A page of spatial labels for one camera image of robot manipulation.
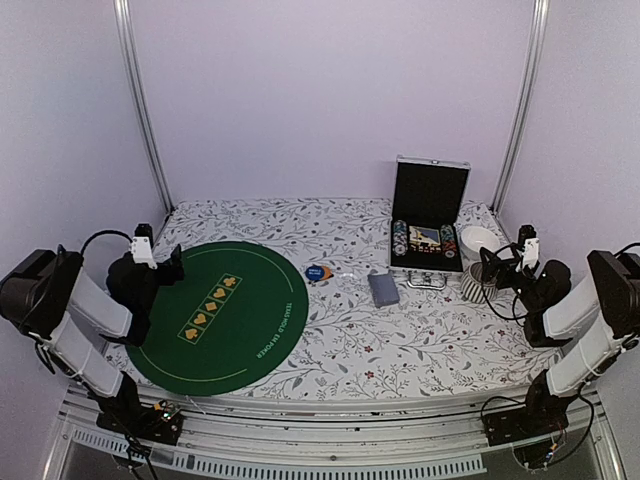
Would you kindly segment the blue playing card deck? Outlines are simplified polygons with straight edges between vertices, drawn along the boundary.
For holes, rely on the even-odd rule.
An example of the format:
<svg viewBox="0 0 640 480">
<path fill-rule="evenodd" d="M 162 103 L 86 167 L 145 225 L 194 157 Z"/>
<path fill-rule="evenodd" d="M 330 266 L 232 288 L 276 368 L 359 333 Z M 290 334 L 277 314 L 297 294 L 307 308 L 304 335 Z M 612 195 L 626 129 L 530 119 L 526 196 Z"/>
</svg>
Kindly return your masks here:
<svg viewBox="0 0 640 480">
<path fill-rule="evenodd" d="M 400 295 L 394 277 L 390 272 L 369 274 L 367 280 L 376 308 L 383 308 L 400 302 Z"/>
</svg>

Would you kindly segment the blue small blind button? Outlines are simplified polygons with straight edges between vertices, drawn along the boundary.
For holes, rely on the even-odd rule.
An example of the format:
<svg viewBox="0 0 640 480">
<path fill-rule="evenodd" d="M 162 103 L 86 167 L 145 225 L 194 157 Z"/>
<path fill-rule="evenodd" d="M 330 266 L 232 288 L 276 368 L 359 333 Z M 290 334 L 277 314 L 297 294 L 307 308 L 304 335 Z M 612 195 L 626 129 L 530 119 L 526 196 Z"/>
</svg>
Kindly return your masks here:
<svg viewBox="0 0 640 480">
<path fill-rule="evenodd" d="M 324 278 L 325 271 L 321 266 L 313 265 L 305 270 L 306 278 L 311 282 L 317 282 Z"/>
</svg>

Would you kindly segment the orange big blind button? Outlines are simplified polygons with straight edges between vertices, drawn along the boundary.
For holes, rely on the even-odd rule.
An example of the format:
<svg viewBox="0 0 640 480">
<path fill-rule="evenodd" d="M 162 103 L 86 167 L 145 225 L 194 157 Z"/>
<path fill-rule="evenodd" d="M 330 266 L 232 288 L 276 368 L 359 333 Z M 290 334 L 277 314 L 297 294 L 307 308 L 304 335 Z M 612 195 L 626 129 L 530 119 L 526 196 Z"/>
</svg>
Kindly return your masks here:
<svg viewBox="0 0 640 480">
<path fill-rule="evenodd" d="M 328 280 L 333 276 L 333 273 L 331 272 L 331 270 L 326 266 L 321 266 L 320 270 L 321 270 L 321 280 Z"/>
</svg>

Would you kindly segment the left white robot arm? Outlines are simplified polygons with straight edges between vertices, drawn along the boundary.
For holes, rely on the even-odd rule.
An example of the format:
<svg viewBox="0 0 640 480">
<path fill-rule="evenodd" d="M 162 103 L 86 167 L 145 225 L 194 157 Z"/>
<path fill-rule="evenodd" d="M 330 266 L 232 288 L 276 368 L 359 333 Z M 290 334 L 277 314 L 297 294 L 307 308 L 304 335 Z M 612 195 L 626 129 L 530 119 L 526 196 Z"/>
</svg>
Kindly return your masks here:
<svg viewBox="0 0 640 480">
<path fill-rule="evenodd" d="M 61 370 L 86 389 L 106 426 L 157 437 L 161 429 L 178 431 L 178 408 L 168 401 L 144 406 L 136 382 L 78 324 L 86 322 L 107 342 L 140 347 L 159 290 L 184 279 L 180 247 L 156 260 L 145 224 L 127 240 L 129 249 L 110 265 L 104 287 L 87 273 L 84 249 L 34 250 L 2 279 L 1 316 L 34 341 L 49 371 Z"/>
</svg>

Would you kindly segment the white ceramic bowl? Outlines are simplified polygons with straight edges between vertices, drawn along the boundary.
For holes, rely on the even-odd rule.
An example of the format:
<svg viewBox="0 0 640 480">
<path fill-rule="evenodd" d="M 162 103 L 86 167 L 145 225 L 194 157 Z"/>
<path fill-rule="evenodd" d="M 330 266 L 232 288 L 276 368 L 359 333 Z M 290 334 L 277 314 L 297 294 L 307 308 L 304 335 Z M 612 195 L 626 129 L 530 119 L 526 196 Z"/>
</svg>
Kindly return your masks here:
<svg viewBox="0 0 640 480">
<path fill-rule="evenodd" d="M 500 240 L 489 229 L 480 226 L 468 226 L 460 236 L 463 251 L 468 257 L 477 256 L 482 247 L 489 251 L 496 251 L 500 247 Z"/>
</svg>

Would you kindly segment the poker chips in case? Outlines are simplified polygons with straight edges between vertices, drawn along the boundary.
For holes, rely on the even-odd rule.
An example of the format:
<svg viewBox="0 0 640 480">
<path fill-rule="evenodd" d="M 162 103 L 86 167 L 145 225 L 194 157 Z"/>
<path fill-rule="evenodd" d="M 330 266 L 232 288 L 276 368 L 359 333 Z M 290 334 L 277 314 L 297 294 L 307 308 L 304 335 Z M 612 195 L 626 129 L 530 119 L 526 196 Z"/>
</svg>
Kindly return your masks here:
<svg viewBox="0 0 640 480">
<path fill-rule="evenodd" d="M 452 225 L 439 229 L 408 225 L 403 220 L 392 224 L 392 252 L 398 257 L 409 252 L 442 254 L 448 259 L 459 255 L 456 233 Z"/>
</svg>

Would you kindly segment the round green poker mat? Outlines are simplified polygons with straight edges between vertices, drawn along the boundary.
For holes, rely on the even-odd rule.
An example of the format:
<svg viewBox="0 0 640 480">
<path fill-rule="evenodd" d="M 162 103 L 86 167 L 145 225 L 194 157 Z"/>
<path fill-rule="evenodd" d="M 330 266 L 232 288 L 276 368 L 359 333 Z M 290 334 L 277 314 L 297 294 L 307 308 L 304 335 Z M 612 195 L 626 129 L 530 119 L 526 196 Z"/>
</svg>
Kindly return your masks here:
<svg viewBox="0 0 640 480">
<path fill-rule="evenodd" d="M 142 377 L 171 393 L 213 396 L 277 369 L 308 319 L 297 268 L 269 248 L 236 241 L 190 248 L 182 261 L 184 278 L 158 290 L 143 345 L 127 350 Z"/>
</svg>

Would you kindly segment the aluminium poker chip case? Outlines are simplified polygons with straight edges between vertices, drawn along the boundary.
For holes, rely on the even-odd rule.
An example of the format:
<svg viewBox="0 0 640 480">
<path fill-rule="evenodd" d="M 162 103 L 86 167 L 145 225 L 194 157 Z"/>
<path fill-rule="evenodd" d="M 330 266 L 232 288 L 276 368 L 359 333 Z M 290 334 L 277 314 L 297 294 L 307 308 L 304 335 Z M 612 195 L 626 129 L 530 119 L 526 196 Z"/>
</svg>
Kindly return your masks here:
<svg viewBox="0 0 640 480">
<path fill-rule="evenodd" d="M 389 265 L 393 269 L 460 273 L 462 259 L 456 221 L 470 174 L 467 162 L 452 162 L 399 155 L 396 158 L 394 195 L 389 227 Z M 459 255 L 448 259 L 442 254 L 409 252 L 398 257 L 392 252 L 392 224 L 403 220 L 408 225 L 439 229 L 452 225 Z"/>
</svg>

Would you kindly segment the floral white tablecloth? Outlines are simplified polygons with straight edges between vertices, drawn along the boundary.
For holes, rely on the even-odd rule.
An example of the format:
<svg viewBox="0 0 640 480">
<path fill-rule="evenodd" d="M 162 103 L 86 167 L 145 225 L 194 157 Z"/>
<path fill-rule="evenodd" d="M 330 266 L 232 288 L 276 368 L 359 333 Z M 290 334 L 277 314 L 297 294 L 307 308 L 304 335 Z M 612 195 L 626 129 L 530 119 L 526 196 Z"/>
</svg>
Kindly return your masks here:
<svg viewBox="0 0 640 480">
<path fill-rule="evenodd" d="M 455 395 L 528 385 L 559 359 L 532 348 L 509 318 L 512 297 L 466 301 L 457 277 L 442 291 L 409 288 L 377 308 L 367 277 L 388 264 L 387 199 L 264 199 L 183 202 L 157 241 L 176 245 L 236 240 L 275 250 L 297 268 L 326 265 L 329 281 L 309 287 L 309 320 L 289 357 L 243 391 L 284 400 Z"/>
</svg>

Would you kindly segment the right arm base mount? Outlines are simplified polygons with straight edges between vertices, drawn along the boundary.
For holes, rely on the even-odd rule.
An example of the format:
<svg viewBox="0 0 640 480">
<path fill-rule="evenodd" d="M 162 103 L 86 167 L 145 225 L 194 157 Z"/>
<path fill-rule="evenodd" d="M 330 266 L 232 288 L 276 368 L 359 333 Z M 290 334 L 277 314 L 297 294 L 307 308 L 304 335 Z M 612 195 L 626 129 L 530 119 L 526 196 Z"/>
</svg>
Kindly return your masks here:
<svg viewBox="0 0 640 480">
<path fill-rule="evenodd" d="M 517 441 L 547 436 L 541 446 L 524 445 L 512 449 L 516 463 L 524 470 L 536 473 L 547 470 L 570 459 L 577 453 L 591 433 L 596 419 L 595 404 L 582 395 L 578 399 L 589 409 L 589 421 L 580 439 L 563 455 L 568 437 L 568 417 L 552 414 L 544 419 L 527 414 L 524 401 L 517 401 L 505 396 L 493 396 L 487 399 L 480 408 L 480 420 L 483 431 L 490 446 L 510 444 Z"/>
</svg>

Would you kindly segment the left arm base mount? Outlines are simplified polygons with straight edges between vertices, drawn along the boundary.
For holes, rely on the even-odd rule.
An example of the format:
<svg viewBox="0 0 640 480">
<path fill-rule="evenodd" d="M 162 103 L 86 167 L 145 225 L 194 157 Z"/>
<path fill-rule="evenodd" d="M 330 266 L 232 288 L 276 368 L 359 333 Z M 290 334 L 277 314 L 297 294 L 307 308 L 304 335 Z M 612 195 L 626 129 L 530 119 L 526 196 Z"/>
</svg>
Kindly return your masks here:
<svg viewBox="0 0 640 480">
<path fill-rule="evenodd" d="M 183 423 L 182 413 L 167 401 L 153 407 L 102 406 L 96 420 L 101 429 L 170 446 L 178 444 Z"/>
</svg>

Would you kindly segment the front aluminium rail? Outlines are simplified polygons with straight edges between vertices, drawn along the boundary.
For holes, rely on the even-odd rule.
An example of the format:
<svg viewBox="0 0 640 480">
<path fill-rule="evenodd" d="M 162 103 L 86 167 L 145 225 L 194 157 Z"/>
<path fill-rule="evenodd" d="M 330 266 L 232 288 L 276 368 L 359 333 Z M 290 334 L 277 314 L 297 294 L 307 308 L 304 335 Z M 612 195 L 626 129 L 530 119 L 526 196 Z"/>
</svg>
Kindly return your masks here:
<svg viewBox="0 0 640 480">
<path fill-rule="evenodd" d="M 176 445 L 150 443 L 136 474 L 220 479 L 625 479 L 594 389 L 567 412 L 548 466 L 546 436 L 491 444 L 484 422 L 515 408 L 520 388 L 365 401 L 171 395 L 183 417 Z"/>
</svg>

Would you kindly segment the left aluminium frame post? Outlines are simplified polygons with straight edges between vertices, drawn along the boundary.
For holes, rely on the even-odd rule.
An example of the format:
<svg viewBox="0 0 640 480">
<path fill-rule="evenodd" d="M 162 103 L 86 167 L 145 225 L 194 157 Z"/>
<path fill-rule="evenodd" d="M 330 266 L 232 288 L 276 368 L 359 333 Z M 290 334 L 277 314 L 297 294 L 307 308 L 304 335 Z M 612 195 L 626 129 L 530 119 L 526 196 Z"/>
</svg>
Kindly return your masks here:
<svg viewBox="0 0 640 480">
<path fill-rule="evenodd" d="M 144 151 L 149 162 L 153 183 L 156 187 L 165 214 L 168 215 L 174 210 L 175 205 L 170 193 L 169 182 L 159 155 L 151 115 L 144 92 L 130 11 L 130 2 L 127 0 L 115 0 L 113 2 L 113 6 L 124 69 L 131 91 L 136 121 L 139 126 Z"/>
</svg>

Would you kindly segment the aluminium frame post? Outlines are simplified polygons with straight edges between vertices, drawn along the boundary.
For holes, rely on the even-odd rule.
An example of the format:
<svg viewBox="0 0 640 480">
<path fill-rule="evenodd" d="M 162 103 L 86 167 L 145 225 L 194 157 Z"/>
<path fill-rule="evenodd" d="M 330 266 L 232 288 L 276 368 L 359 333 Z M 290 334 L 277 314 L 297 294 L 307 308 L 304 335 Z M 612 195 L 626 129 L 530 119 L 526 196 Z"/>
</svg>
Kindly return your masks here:
<svg viewBox="0 0 640 480">
<path fill-rule="evenodd" d="M 505 205 L 508 188 L 515 171 L 519 149 L 524 136 L 526 121 L 544 48 L 549 6 L 550 2 L 548 0 L 535 0 L 533 2 L 533 13 L 518 101 L 505 150 L 504 160 L 491 203 L 491 210 L 496 216 L 500 214 Z"/>
<path fill-rule="evenodd" d="M 165 214 L 168 215 L 174 210 L 175 205 L 170 193 L 169 182 L 159 155 L 151 115 L 144 92 L 130 11 L 130 2 L 127 0 L 115 0 L 113 2 L 113 6 L 124 69 L 131 91 L 136 121 L 139 126 L 144 151 L 149 162 L 153 183 L 156 187 Z"/>
</svg>

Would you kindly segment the right aluminium frame post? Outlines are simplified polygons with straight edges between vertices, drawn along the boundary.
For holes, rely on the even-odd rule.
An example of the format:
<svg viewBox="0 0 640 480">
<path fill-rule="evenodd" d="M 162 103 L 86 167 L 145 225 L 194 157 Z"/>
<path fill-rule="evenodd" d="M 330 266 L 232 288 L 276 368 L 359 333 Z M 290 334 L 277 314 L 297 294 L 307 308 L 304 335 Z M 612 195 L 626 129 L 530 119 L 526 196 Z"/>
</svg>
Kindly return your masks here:
<svg viewBox="0 0 640 480">
<path fill-rule="evenodd" d="M 515 171 L 519 149 L 524 136 L 526 121 L 544 48 L 549 6 L 550 2 L 548 0 L 535 0 L 533 2 L 533 13 L 518 101 L 505 150 L 504 160 L 491 203 L 491 210 L 496 216 L 500 214 L 505 205 L 508 188 Z"/>
</svg>

